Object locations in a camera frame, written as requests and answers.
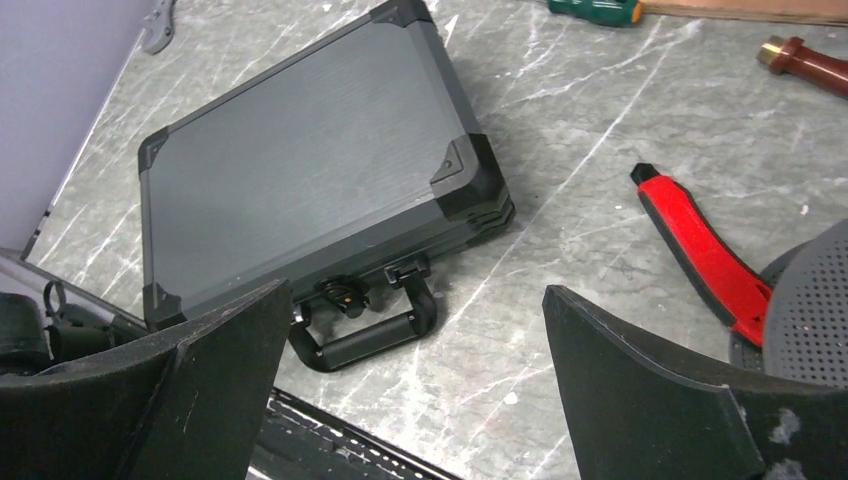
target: gray marble tabletop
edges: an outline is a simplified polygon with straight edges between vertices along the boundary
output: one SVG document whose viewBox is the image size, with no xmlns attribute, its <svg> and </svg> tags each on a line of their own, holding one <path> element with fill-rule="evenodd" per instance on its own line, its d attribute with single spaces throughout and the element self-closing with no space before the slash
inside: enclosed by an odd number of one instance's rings
<svg viewBox="0 0 848 480">
<path fill-rule="evenodd" d="M 139 143 L 377 3 L 324 2 L 177 2 L 173 43 L 132 55 L 30 261 L 140 314 Z M 848 31 L 656 16 L 616 30 L 530 2 L 429 5 L 515 222 L 436 262 L 435 335 L 330 375 L 288 351 L 276 385 L 464 478 L 578 478 L 544 287 L 726 359 L 628 174 L 643 161 L 675 176 L 755 269 L 824 231 L 847 213 L 848 103 L 754 57 L 773 34 L 827 50 Z M 384 317 L 405 309 L 395 298 Z"/>
</svg>

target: green screwdriver handle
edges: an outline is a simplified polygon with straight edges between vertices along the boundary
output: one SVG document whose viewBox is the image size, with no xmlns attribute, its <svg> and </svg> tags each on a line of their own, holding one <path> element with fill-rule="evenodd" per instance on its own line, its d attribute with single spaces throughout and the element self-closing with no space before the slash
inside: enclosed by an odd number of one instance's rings
<svg viewBox="0 0 848 480">
<path fill-rule="evenodd" d="M 607 27 L 628 27 L 642 17 L 639 0 L 548 0 L 548 9 Z"/>
</svg>

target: purple wall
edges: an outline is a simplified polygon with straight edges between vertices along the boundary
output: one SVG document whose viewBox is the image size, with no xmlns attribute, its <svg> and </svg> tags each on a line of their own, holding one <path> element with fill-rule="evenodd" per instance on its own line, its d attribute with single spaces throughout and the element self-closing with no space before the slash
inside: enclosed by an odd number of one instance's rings
<svg viewBox="0 0 848 480">
<path fill-rule="evenodd" d="M 23 250 L 152 0 L 0 0 L 0 247 Z"/>
</svg>

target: wooden plank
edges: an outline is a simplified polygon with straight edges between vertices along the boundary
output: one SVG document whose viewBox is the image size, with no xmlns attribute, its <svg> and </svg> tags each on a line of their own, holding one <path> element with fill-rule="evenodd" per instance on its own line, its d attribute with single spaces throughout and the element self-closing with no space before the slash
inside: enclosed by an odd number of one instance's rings
<svg viewBox="0 0 848 480">
<path fill-rule="evenodd" d="M 646 13 L 848 25 L 848 0 L 643 0 Z"/>
</svg>

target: red handle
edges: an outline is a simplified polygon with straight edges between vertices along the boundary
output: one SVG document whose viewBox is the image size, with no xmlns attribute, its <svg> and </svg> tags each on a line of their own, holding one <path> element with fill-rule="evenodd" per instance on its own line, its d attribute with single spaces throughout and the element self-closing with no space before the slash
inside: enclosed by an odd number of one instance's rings
<svg viewBox="0 0 848 480">
<path fill-rule="evenodd" d="M 754 345 L 763 344 L 769 287 L 716 235 L 689 192 L 650 164 L 630 177 L 639 199 L 698 294 L 718 318 Z"/>
</svg>

